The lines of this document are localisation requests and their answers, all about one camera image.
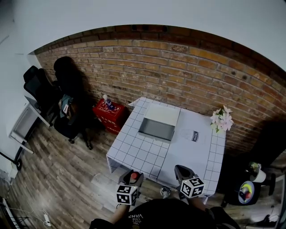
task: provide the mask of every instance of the shoe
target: shoe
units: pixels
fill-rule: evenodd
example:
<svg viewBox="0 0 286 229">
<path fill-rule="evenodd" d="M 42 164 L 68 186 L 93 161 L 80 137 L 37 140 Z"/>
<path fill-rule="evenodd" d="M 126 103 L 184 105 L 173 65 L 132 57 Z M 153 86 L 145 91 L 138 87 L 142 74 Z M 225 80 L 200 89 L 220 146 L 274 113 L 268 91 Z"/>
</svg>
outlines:
<svg viewBox="0 0 286 229">
<path fill-rule="evenodd" d="M 167 187 L 161 187 L 160 193 L 163 199 L 166 199 L 171 195 L 171 190 Z"/>
</svg>

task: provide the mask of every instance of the person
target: person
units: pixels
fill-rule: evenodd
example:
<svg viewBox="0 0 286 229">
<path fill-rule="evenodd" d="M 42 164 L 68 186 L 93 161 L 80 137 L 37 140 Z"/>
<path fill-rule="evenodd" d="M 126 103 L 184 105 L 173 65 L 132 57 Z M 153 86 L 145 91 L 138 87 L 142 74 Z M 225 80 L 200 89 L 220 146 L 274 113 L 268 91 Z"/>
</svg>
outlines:
<svg viewBox="0 0 286 229">
<path fill-rule="evenodd" d="M 207 209 L 197 197 L 169 199 L 171 191 L 162 187 L 162 199 L 147 201 L 129 212 L 130 205 L 118 205 L 115 213 L 107 221 L 95 219 L 89 229 L 239 229 L 221 207 Z"/>
</svg>

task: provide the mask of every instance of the brick wall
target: brick wall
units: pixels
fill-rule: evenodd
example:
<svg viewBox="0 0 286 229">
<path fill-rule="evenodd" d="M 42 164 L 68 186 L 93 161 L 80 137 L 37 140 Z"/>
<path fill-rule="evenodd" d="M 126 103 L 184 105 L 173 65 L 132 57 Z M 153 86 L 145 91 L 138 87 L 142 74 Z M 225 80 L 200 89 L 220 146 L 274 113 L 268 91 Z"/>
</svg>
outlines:
<svg viewBox="0 0 286 229">
<path fill-rule="evenodd" d="M 252 148 L 265 120 L 286 114 L 286 73 L 240 44 L 198 30 L 122 25 L 84 31 L 35 51 L 55 80 L 53 64 L 70 56 L 88 95 L 127 105 L 145 96 L 204 115 L 233 110 L 226 149 Z"/>
</svg>

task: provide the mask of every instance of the wooden floor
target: wooden floor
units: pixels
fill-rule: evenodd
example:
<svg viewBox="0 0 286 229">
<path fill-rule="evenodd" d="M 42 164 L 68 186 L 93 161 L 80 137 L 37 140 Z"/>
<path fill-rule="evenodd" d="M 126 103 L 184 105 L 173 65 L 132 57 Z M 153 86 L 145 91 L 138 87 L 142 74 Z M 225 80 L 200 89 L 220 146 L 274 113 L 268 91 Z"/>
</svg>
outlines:
<svg viewBox="0 0 286 229">
<path fill-rule="evenodd" d="M 24 152 L 22 170 L 8 192 L 11 208 L 33 211 L 33 215 L 14 211 L 17 216 L 29 216 L 25 220 L 29 228 L 45 228 L 43 211 L 58 229 L 86 229 L 94 218 L 107 219 L 112 215 L 117 205 L 115 188 L 122 170 L 110 174 L 105 155 L 116 136 L 105 131 L 92 135 L 93 150 L 88 150 L 81 138 L 70 144 L 53 127 L 41 123 L 35 128 L 28 142 L 34 154 Z M 144 181 L 137 205 L 160 198 L 159 191 L 159 184 Z M 209 207 L 219 206 L 222 198 L 221 194 L 209 198 Z M 270 214 L 271 205 L 277 202 L 265 197 L 253 206 L 229 205 L 225 210 L 243 225 L 250 216 L 264 218 Z"/>
</svg>

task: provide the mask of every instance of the water bottle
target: water bottle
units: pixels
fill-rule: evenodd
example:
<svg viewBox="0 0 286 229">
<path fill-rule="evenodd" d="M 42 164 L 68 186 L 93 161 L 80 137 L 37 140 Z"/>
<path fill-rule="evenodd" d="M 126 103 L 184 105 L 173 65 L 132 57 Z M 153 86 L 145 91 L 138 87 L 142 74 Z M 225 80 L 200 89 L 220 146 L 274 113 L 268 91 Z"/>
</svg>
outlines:
<svg viewBox="0 0 286 229">
<path fill-rule="evenodd" d="M 108 109 L 114 110 L 114 106 L 112 105 L 111 100 L 107 97 L 107 95 L 104 94 L 103 99 L 104 99 L 104 102 L 107 105 Z"/>
</svg>

